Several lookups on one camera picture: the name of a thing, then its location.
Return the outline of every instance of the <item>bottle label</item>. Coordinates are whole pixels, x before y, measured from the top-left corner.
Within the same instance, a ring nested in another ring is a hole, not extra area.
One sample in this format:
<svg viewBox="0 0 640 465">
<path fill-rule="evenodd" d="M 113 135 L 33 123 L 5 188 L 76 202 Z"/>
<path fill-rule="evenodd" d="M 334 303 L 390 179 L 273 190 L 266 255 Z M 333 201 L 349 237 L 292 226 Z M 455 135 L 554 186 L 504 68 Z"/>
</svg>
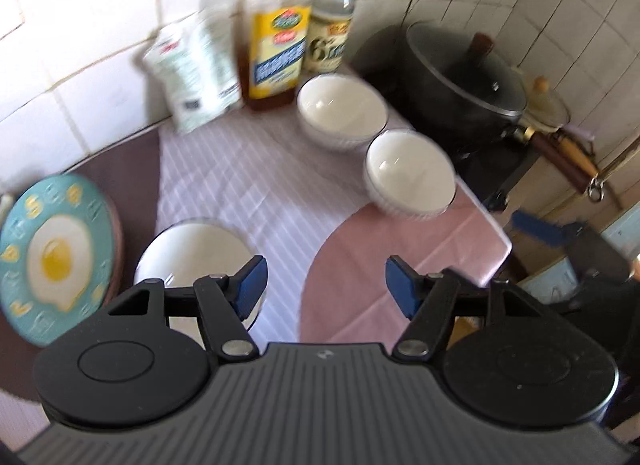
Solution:
<svg viewBox="0 0 640 465">
<path fill-rule="evenodd" d="M 338 69 L 342 62 L 351 19 L 332 20 L 312 15 L 305 55 L 305 68 L 318 73 Z"/>
<path fill-rule="evenodd" d="M 298 83 L 310 8 L 293 6 L 254 15 L 249 97 L 266 98 Z"/>
</svg>

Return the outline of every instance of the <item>white packet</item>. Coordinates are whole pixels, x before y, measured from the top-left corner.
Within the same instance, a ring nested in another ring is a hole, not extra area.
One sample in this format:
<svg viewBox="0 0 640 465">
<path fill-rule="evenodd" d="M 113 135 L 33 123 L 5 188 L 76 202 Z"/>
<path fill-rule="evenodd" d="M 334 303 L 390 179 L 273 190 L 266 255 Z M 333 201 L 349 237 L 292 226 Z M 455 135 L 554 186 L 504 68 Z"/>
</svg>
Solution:
<svg viewBox="0 0 640 465">
<path fill-rule="evenodd" d="M 170 24 L 161 29 L 143 60 L 162 82 L 181 134 L 240 101 L 228 18 L 194 14 Z"/>
</svg>

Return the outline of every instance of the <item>brown liquid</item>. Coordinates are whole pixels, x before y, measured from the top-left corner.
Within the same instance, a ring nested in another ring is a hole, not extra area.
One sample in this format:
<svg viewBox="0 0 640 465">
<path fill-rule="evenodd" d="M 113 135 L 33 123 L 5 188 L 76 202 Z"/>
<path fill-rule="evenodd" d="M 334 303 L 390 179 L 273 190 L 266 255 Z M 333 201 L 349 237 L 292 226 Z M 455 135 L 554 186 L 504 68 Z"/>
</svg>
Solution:
<svg viewBox="0 0 640 465">
<path fill-rule="evenodd" d="M 269 111 L 270 109 L 286 106 L 293 102 L 296 90 L 292 88 L 277 95 L 266 98 L 249 98 L 249 52 L 246 49 L 238 50 L 238 75 L 242 89 L 244 103 L 253 111 Z"/>
</svg>

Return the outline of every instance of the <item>egg yolk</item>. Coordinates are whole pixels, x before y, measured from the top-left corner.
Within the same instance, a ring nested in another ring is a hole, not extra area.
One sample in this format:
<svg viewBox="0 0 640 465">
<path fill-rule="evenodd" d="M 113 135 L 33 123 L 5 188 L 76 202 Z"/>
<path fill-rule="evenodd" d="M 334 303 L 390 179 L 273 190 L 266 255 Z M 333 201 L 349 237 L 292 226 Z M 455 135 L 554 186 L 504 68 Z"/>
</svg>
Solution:
<svg viewBox="0 0 640 465">
<path fill-rule="evenodd" d="M 42 252 L 42 271 L 50 281 L 62 281 L 71 273 L 71 249 L 64 239 L 51 239 Z"/>
</svg>

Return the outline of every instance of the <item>metal screw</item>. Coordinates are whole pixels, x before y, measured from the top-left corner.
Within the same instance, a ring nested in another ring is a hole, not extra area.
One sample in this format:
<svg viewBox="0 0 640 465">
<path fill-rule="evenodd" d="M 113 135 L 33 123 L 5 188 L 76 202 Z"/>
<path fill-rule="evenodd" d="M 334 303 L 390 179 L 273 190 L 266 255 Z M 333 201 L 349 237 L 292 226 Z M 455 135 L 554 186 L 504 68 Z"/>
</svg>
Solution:
<svg viewBox="0 0 640 465">
<path fill-rule="evenodd" d="M 222 344 L 222 351 L 230 357 L 247 357 L 254 351 L 254 345 L 246 340 L 228 340 Z"/>
<path fill-rule="evenodd" d="M 423 357 L 429 352 L 429 347 L 421 340 L 407 339 L 398 344 L 398 351 L 406 357 Z"/>
</svg>

